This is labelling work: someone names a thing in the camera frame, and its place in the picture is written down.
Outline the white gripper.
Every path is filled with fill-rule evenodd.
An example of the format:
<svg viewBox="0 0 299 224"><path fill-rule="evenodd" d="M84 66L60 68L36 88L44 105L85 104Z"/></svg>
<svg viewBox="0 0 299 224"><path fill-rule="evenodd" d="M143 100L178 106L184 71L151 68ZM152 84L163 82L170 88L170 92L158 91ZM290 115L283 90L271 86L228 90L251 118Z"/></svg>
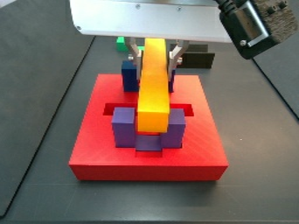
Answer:
<svg viewBox="0 0 299 224"><path fill-rule="evenodd" d="M231 42L214 0L69 0L69 9L81 34L128 37L126 46L138 80L143 51L135 38L179 39L168 54L168 76L190 41Z"/></svg>

